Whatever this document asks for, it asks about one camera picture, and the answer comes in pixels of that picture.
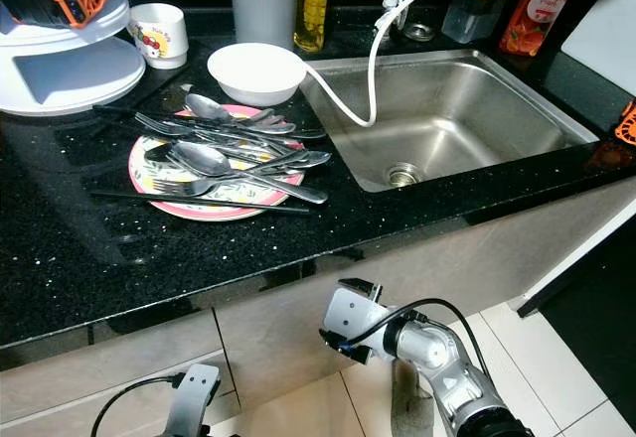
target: metal spoon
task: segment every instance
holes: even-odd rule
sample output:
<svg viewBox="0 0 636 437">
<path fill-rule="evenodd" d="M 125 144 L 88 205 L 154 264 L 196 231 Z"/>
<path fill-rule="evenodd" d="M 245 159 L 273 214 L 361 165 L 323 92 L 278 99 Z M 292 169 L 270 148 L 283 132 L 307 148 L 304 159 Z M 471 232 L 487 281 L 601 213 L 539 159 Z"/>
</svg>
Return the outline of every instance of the metal spoon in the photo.
<svg viewBox="0 0 636 437">
<path fill-rule="evenodd" d="M 327 194 L 323 191 L 276 181 L 275 179 L 252 174 L 248 171 L 232 169 L 230 161 L 225 155 L 205 144 L 178 142 L 168 154 L 168 158 L 174 159 L 177 164 L 204 176 L 217 177 L 232 172 L 245 178 L 249 182 L 270 187 L 313 204 L 323 204 L 328 199 Z"/>
<path fill-rule="evenodd" d="M 167 154 L 176 142 L 176 140 L 173 140 L 160 146 L 153 147 L 152 149 L 148 149 L 144 154 L 144 159 L 152 162 L 169 162 Z M 324 164 L 331 159 L 330 152 L 308 151 L 301 149 L 297 153 L 291 152 L 284 156 L 280 156 L 279 158 L 263 160 L 262 158 L 268 154 L 259 149 L 245 149 L 242 147 L 231 147 L 216 143 L 206 144 L 214 147 L 228 157 L 234 157 L 235 159 L 245 162 L 257 163 L 257 166 L 254 166 L 256 170 L 269 170 L 274 168 L 281 169 L 282 165 L 285 165 L 286 167 L 280 172 L 286 172 L 287 169 L 309 169 L 314 166 Z"/>
<path fill-rule="evenodd" d="M 238 120 L 234 118 L 231 114 L 229 114 L 220 104 L 218 104 L 213 99 L 209 97 L 202 96 L 200 94 L 186 94 L 186 106 L 192 110 L 198 117 L 203 118 L 213 118 L 213 119 L 221 119 L 225 122 L 225 125 L 228 126 L 242 126 L 248 128 L 255 128 L 255 130 L 261 130 L 259 128 L 263 126 L 273 126 L 280 123 L 282 120 L 282 116 L 275 116 L 276 120 L 272 122 L 269 120 L 274 113 L 274 110 L 271 108 L 264 109 L 263 111 L 258 112 L 252 117 L 248 117 L 246 119 Z M 295 128 L 295 125 L 292 126 L 284 126 L 285 132 L 291 132 Z"/>
</svg>

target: cabinet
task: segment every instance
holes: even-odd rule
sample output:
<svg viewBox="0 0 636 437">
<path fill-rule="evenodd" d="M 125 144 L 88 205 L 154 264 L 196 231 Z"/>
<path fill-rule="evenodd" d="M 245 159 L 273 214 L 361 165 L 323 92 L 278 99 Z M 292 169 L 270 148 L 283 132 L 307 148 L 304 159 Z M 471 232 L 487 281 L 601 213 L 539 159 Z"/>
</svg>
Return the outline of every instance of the cabinet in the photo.
<svg viewBox="0 0 636 437">
<path fill-rule="evenodd" d="M 318 328 L 340 278 L 385 286 L 381 303 L 444 298 L 466 315 L 523 294 L 636 197 L 629 179 L 522 213 L 470 226 L 318 273 L 216 309 L 242 408 L 329 375 L 352 362 L 326 347 Z M 454 321 L 445 310 L 425 310 Z"/>
<path fill-rule="evenodd" d="M 211 310 L 0 373 L 3 437 L 84 437 L 105 402 L 131 381 L 217 366 L 221 386 L 205 421 L 239 413 Z M 102 435 L 147 437 L 163 430 L 174 390 L 156 383 L 125 394 L 108 411 Z"/>
</svg>

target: white cutting board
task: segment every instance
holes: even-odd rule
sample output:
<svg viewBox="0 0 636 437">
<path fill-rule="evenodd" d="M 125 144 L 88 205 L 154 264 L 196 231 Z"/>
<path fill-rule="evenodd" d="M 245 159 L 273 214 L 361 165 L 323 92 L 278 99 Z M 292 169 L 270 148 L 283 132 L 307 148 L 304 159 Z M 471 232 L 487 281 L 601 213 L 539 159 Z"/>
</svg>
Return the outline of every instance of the white cutting board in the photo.
<svg viewBox="0 0 636 437">
<path fill-rule="evenodd" d="M 561 50 L 636 95 L 636 0 L 597 0 Z"/>
</svg>

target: cup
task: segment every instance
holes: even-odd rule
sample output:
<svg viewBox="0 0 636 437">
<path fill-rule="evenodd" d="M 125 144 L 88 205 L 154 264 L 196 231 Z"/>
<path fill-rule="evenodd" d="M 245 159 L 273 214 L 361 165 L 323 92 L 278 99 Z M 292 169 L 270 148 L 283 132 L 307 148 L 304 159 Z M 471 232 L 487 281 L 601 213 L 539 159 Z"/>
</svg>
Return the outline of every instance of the cup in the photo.
<svg viewBox="0 0 636 437">
<path fill-rule="evenodd" d="M 137 5 L 130 9 L 127 30 L 150 67 L 171 70 L 185 64 L 188 36 L 181 9 L 166 3 Z"/>
</svg>

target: black cable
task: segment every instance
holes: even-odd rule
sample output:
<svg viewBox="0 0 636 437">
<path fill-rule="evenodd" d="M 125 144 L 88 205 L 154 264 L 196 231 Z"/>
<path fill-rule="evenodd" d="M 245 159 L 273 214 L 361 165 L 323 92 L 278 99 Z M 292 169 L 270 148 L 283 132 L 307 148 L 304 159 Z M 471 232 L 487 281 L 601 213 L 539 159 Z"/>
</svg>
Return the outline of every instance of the black cable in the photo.
<svg viewBox="0 0 636 437">
<path fill-rule="evenodd" d="M 90 430 L 90 437 L 97 436 L 97 428 L 99 427 L 99 424 L 101 423 L 101 419 L 103 419 L 104 414 L 110 408 L 110 406 L 115 402 L 115 400 L 117 400 L 123 394 L 125 394 L 126 392 L 132 389 L 136 389 L 137 387 L 141 387 L 142 385 L 146 385 L 146 384 L 151 384 L 153 382 L 172 382 L 174 385 L 174 380 L 176 378 L 179 378 L 179 376 L 180 374 L 164 375 L 162 377 L 151 377 L 149 379 L 140 380 L 138 382 L 135 382 L 134 384 L 130 384 L 128 387 L 117 392 L 108 400 L 108 402 L 105 403 L 105 405 L 101 408 L 101 410 L 97 414 L 97 418 L 95 419 L 95 422 L 92 424 L 92 430 Z"/>
<path fill-rule="evenodd" d="M 486 361 L 484 360 L 484 357 L 481 354 L 481 350 L 479 349 L 479 344 L 477 343 L 477 339 L 475 338 L 475 335 L 473 334 L 473 330 L 471 330 L 470 325 L 466 321 L 466 318 L 464 318 L 464 315 L 462 315 L 462 313 L 452 303 L 449 303 L 446 300 L 442 300 L 441 298 L 422 298 L 421 300 L 413 301 L 412 303 L 409 303 L 408 305 L 404 305 L 401 308 L 397 308 L 396 310 L 393 310 L 387 315 L 383 316 L 379 321 L 377 321 L 374 325 L 371 326 L 371 328 L 369 328 L 364 333 L 356 336 L 355 338 L 352 338 L 351 340 L 347 340 L 341 343 L 340 347 L 347 348 L 347 347 L 356 345 L 360 341 L 365 340 L 370 335 L 375 333 L 377 330 L 379 330 L 382 326 L 384 326 L 389 321 L 392 321 L 393 319 L 406 313 L 407 311 L 413 310 L 423 305 L 441 305 L 448 308 L 450 311 L 453 312 L 453 314 L 459 319 L 462 326 L 466 330 L 466 334 L 468 335 L 468 338 L 470 339 L 470 343 L 472 344 L 475 350 L 475 354 L 477 355 L 477 360 L 479 360 L 479 366 L 481 366 L 481 369 L 483 370 L 486 377 L 488 377 L 488 379 L 492 382 L 493 378 L 490 375 L 490 371 L 488 370 L 488 367 L 486 366 Z"/>
</svg>

